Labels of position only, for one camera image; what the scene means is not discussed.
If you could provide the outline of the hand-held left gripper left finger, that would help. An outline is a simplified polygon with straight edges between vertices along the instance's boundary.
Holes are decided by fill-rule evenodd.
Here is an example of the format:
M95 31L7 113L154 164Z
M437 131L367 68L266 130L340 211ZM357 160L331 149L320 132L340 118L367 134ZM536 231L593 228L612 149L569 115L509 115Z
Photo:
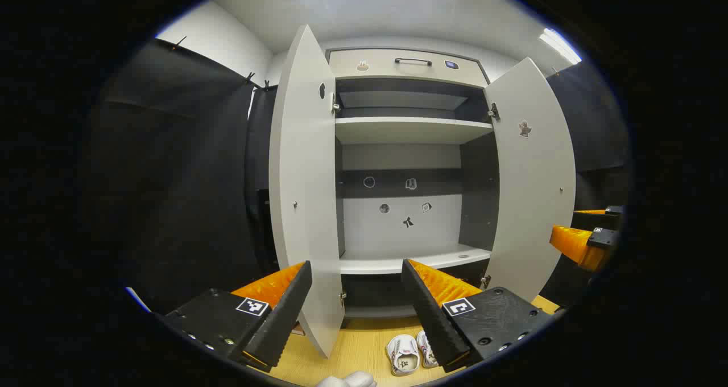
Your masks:
M209 289L162 322L215 356L270 372L311 286L311 262L304 261L233 292Z

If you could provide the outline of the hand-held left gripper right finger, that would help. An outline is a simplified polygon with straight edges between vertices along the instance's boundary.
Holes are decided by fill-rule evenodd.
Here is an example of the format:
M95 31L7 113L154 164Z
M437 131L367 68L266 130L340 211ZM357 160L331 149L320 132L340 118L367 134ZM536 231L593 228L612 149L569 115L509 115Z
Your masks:
M401 279L445 372L497 361L557 319L504 287L477 289L415 260L403 260Z

